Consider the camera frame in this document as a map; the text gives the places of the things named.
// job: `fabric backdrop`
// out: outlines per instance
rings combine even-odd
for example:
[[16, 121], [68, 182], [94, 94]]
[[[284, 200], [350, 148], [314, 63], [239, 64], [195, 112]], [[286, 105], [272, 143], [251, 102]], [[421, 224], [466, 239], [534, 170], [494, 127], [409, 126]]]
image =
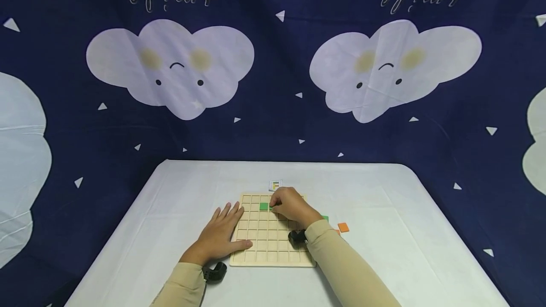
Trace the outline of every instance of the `fabric backdrop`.
[[544, 13], [0, 0], [0, 305], [62, 306], [168, 158], [405, 164], [509, 303], [546, 306]]

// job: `finger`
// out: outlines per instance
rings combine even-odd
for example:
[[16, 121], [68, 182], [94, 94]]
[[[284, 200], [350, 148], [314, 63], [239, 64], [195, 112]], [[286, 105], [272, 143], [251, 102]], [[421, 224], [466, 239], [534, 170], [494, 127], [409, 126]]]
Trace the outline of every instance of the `finger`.
[[219, 219], [223, 219], [226, 217], [226, 215], [228, 214], [229, 212], [229, 208], [231, 207], [231, 203], [228, 202], [226, 204], [226, 206], [224, 207], [224, 209], [222, 210], [222, 212], [220, 212], [220, 215], [218, 216]]
[[227, 214], [228, 217], [231, 217], [233, 216], [234, 214], [236, 214], [238, 211], [238, 202], [233, 206], [233, 209], [231, 209], [231, 211]]
[[220, 207], [216, 208], [216, 210], [212, 214], [212, 218], [210, 219], [211, 222], [215, 221], [216, 218], [218, 218], [218, 216], [220, 215], [220, 211]]
[[252, 241], [250, 240], [238, 240], [236, 242], [229, 243], [230, 253], [234, 253], [239, 250], [246, 250], [252, 246]]
[[281, 214], [281, 215], [284, 215], [283, 211], [284, 211], [284, 207], [282, 205], [277, 205], [277, 206], [274, 206], [272, 208], [272, 211], [276, 214]]
[[234, 214], [233, 214], [233, 225], [237, 224], [237, 222], [241, 219], [242, 217], [242, 214], [245, 212], [245, 208], [244, 207], [241, 207], [239, 210], [237, 210]]
[[281, 203], [281, 197], [277, 192], [273, 193], [272, 199], [269, 201], [269, 206], [274, 207]]

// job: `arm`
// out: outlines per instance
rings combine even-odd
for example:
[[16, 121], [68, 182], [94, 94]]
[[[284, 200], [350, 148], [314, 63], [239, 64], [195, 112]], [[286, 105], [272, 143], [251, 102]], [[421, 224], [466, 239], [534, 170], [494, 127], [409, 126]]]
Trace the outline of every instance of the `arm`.
[[400, 307], [370, 265], [327, 220], [311, 224], [305, 231], [308, 249], [344, 307]]
[[176, 264], [151, 307], [199, 307], [205, 292], [205, 279], [201, 270], [202, 266], [194, 263]]
[[205, 292], [202, 268], [211, 260], [248, 249], [249, 240], [230, 242], [231, 233], [240, 220], [244, 208], [237, 202], [230, 211], [227, 203], [223, 211], [217, 208], [198, 240], [182, 255], [169, 279], [151, 304], [151, 307], [199, 307]]
[[294, 188], [279, 188], [270, 202], [273, 212], [299, 222], [310, 254], [319, 264], [344, 307], [400, 307], [398, 301], [360, 256]]

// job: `white table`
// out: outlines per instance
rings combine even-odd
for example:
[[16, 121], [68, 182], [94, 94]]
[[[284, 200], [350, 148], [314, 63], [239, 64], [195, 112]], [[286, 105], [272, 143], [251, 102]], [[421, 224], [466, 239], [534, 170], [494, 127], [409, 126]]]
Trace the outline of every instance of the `white table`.
[[[281, 179], [307, 195], [404, 307], [508, 306], [419, 179], [399, 164], [160, 164], [67, 307], [148, 307], [218, 206]], [[228, 267], [203, 307], [339, 306], [317, 268]]]

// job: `small card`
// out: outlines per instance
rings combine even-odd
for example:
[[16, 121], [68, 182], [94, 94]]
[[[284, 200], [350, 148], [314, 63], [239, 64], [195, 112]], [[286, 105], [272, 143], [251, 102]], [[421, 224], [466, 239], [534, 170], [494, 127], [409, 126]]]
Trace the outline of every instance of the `small card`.
[[275, 192], [281, 186], [282, 186], [282, 181], [270, 181], [269, 182], [269, 191], [270, 192]]

